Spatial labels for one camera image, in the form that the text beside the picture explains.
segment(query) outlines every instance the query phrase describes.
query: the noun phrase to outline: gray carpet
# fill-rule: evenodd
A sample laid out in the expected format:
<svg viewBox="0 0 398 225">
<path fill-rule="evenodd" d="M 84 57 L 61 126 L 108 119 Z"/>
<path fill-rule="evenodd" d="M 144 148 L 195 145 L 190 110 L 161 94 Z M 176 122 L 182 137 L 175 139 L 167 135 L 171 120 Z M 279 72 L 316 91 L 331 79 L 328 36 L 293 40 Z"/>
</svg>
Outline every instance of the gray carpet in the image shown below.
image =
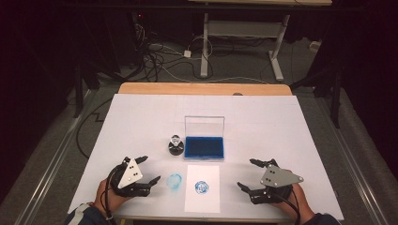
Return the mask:
<svg viewBox="0 0 398 225">
<path fill-rule="evenodd" d="M 305 77 L 314 59 L 314 53 L 307 49 L 309 43 L 308 40 L 303 39 L 295 44 L 283 44 L 278 57 L 285 77 L 283 83 L 290 84 Z M 275 83 L 265 52 L 265 50 L 272 48 L 272 44 L 272 41 L 267 40 L 259 47 L 243 46 L 232 53 L 229 53 L 231 52 L 230 50 L 221 49 L 220 47 L 215 50 L 214 55 L 210 58 L 213 69 L 213 77 L 210 81 L 228 79 L 222 80 L 220 83 L 257 83 L 255 80 L 231 79 L 246 77 L 261 80 L 265 83 Z M 169 46 L 179 52 L 183 51 L 177 45 L 170 44 Z M 176 57 L 170 54 L 164 55 L 164 59 L 168 61 L 174 60 Z M 195 74 L 199 74 L 199 61 L 185 61 L 193 62 Z M 164 67 L 167 68 L 171 65 L 173 64 L 164 65 Z M 200 81 L 193 78 L 191 65 L 186 63 L 170 67 L 168 71 L 175 77 L 166 71 L 162 71 L 159 74 L 159 82 L 182 82 L 179 79 Z M 2 203 L 0 207 L 0 224 L 15 223 L 19 214 L 34 195 L 40 178 L 45 174 L 61 143 L 66 146 L 65 155 L 62 157 L 63 162 L 56 171 L 56 176 L 45 193 L 45 198 L 38 203 L 38 211 L 33 215 L 31 223 L 61 224 L 64 221 L 70 201 L 87 162 L 87 159 L 84 158 L 77 147 L 75 135 L 72 136 L 70 142 L 65 142 L 65 134 L 70 130 L 73 123 L 77 123 L 77 127 L 74 129 L 74 132 L 77 132 L 77 128 L 87 117 L 79 130 L 79 144 L 83 152 L 90 155 L 102 126 L 101 120 L 106 116 L 110 102 L 105 103 L 97 110 L 95 109 L 111 98 L 114 93 L 117 93 L 118 87 L 119 83 L 110 81 L 106 77 L 101 79 L 100 89 L 88 92 L 84 114 L 78 119 L 72 118 L 74 114 L 74 99 L 73 93 L 71 93 L 70 105 L 48 128 L 46 135 L 28 160 L 13 189 Z M 344 91 L 342 92 L 340 110 L 341 128 L 337 131 L 330 125 L 329 118 L 325 114 L 325 105 L 328 105 L 328 99 L 315 98 L 311 88 L 298 88 L 294 94 L 298 96 L 298 101 L 314 138 L 314 143 L 342 208 L 345 218 L 342 224 L 374 224 L 375 221 L 374 216 L 369 213 L 372 210 L 367 207 L 362 199 L 363 195 L 360 192 L 360 185 L 353 179 L 355 176 L 353 176 L 350 165 L 344 157 L 342 149 L 347 147 L 352 152 L 352 157 L 358 162 L 361 177 L 372 189 L 371 193 L 374 194 L 384 217 L 390 224 L 394 224 L 398 219 L 396 216 L 398 210 L 396 201 L 398 197 L 397 181 L 391 175 L 384 160 L 377 153 L 375 145 L 353 111 Z M 339 135 L 336 135 L 336 132 L 344 138 L 345 146 L 342 146 L 342 142 L 338 139 Z"/>
</svg>

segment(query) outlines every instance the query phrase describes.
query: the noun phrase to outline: sleeve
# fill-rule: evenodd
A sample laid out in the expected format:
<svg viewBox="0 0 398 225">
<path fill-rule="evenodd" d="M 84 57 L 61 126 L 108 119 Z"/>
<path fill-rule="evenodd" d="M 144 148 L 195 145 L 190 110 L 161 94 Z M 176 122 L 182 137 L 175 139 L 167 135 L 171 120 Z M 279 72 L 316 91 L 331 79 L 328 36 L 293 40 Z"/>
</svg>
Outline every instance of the sleeve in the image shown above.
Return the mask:
<svg viewBox="0 0 398 225">
<path fill-rule="evenodd" d="M 303 225 L 341 225 L 337 219 L 329 214 L 317 213 Z"/>
<path fill-rule="evenodd" d="M 64 222 L 64 225 L 108 225 L 105 217 L 96 207 L 84 203 L 73 210 Z"/>
</svg>

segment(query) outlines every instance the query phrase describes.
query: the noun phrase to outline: human hand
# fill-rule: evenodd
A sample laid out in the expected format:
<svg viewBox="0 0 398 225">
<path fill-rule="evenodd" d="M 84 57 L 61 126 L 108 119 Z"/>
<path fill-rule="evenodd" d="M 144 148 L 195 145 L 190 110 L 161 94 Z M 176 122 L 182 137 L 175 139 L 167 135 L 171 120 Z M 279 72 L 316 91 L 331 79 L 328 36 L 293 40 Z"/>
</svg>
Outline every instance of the human hand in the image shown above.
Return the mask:
<svg viewBox="0 0 398 225">
<path fill-rule="evenodd" d="M 290 196 L 287 200 L 297 207 L 300 213 L 299 224 L 304 224 L 305 222 L 313 218 L 315 216 L 315 213 L 310 208 L 310 205 L 308 204 L 307 199 L 305 198 L 304 190 L 302 189 L 302 187 L 299 184 L 293 184 L 292 186 L 293 186 L 292 193 L 290 193 Z M 290 218 L 296 221 L 298 217 L 296 211 L 286 202 L 271 203 L 271 205 L 279 208 Z"/>
<path fill-rule="evenodd" d="M 105 204 L 105 194 L 104 191 L 106 189 L 106 179 L 102 180 L 99 183 L 99 188 L 97 190 L 96 200 L 93 203 L 93 206 L 97 207 L 102 215 L 107 218 L 106 211 L 103 205 Z M 108 207 L 111 213 L 116 211 L 123 203 L 132 199 L 131 197 L 125 198 L 115 194 L 114 190 L 111 187 L 108 187 Z"/>
</svg>

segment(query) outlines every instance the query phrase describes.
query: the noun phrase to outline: floor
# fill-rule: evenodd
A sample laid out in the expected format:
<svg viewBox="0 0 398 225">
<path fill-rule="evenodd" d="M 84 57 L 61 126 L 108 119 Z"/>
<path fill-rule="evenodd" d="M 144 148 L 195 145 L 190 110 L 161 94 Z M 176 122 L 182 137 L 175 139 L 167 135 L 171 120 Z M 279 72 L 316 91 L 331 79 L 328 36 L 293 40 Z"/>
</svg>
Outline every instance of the floor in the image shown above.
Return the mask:
<svg viewBox="0 0 398 225">
<path fill-rule="evenodd" d="M 282 83 L 290 84 L 306 76 L 315 57 L 308 49 L 310 43 L 303 39 L 283 44 L 278 56 L 284 75 Z M 209 57 L 211 77 L 202 80 L 195 78 L 200 70 L 200 61 L 195 58 L 201 56 L 197 49 L 192 47 L 192 59 L 180 59 L 184 48 L 171 42 L 156 42 L 150 48 L 158 54 L 154 61 L 163 62 L 161 70 L 156 73 L 148 59 L 145 71 L 131 79 L 167 83 L 276 83 L 267 57 L 267 50 L 273 44 L 271 39 L 214 39 Z M 124 66 L 121 75 L 133 70 Z M 85 88 L 84 110 L 78 118 L 73 118 L 75 98 L 70 93 L 69 106 L 48 128 L 0 206 L 0 224 L 64 221 L 84 172 L 87 162 L 84 155 L 90 155 L 111 98 L 120 86 L 103 74 L 99 74 L 99 81 L 99 90 Z M 343 211 L 342 224 L 394 224 L 398 219 L 397 180 L 375 149 L 348 96 L 342 90 L 341 128 L 337 129 L 329 120 L 330 99 L 316 98 L 312 91 L 311 87 L 300 87 L 293 92 Z M 134 221 L 134 224 L 154 223 Z"/>
</svg>

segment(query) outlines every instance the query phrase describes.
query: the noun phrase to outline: white table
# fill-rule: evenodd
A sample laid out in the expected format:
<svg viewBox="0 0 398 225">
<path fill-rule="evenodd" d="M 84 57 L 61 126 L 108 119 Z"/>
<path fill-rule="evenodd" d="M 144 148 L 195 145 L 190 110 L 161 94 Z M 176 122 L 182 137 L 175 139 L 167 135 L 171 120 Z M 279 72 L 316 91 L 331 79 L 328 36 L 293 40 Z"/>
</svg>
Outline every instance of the white table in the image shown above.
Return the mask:
<svg viewBox="0 0 398 225">
<path fill-rule="evenodd" d="M 184 137 L 185 115 L 225 116 L 224 161 L 188 161 L 182 155 L 169 153 L 170 137 Z M 344 219 L 293 96 L 115 95 L 69 211 L 80 203 L 93 201 L 100 180 L 124 157 L 141 156 L 149 158 L 140 164 L 144 174 L 140 182 L 158 175 L 161 180 L 148 197 L 126 202 L 115 212 L 117 218 L 289 221 L 270 205 L 253 205 L 237 186 L 241 182 L 250 188 L 262 188 L 259 180 L 265 169 L 252 165 L 249 159 L 275 158 L 280 167 L 305 179 L 301 185 L 314 211 Z M 220 213 L 184 212 L 188 165 L 219 166 Z M 166 184 L 174 173 L 183 178 L 178 191 Z"/>
<path fill-rule="evenodd" d="M 190 0 L 203 2 L 205 4 L 225 3 L 225 4 L 257 4 L 257 5 L 284 5 L 306 7 L 330 6 L 331 0 Z M 276 38 L 273 51 L 268 52 L 268 57 L 278 82 L 283 81 L 283 74 L 278 62 L 278 53 L 281 48 L 283 36 L 289 22 L 290 15 L 284 15 L 281 22 L 228 22 L 211 21 L 208 13 L 204 18 L 203 34 L 203 53 L 201 63 L 201 77 L 207 77 L 208 66 L 208 36 L 233 36 L 233 37 L 253 37 L 253 38 Z"/>
</svg>

